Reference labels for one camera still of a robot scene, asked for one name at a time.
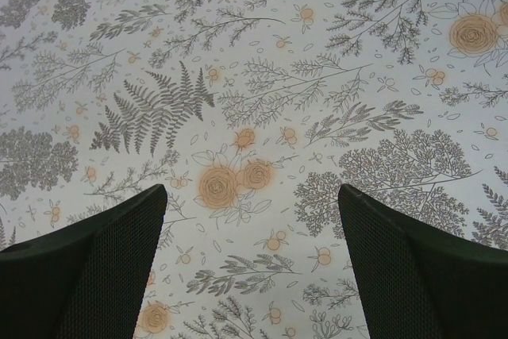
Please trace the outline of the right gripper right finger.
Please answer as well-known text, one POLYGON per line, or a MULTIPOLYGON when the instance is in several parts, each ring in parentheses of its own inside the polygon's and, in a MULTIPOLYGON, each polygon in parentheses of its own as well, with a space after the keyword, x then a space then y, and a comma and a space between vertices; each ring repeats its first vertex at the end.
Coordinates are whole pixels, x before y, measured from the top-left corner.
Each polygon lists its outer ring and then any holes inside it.
POLYGON ((344 184, 338 206, 372 338, 505 338, 507 253, 344 184))

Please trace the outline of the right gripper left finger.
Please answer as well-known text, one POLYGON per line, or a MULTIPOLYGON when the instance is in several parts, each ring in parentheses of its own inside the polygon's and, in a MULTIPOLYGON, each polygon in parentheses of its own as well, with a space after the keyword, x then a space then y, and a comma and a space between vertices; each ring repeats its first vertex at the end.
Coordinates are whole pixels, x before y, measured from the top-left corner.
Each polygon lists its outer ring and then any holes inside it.
POLYGON ((156 184, 1 252, 3 338, 133 337, 167 207, 156 184))

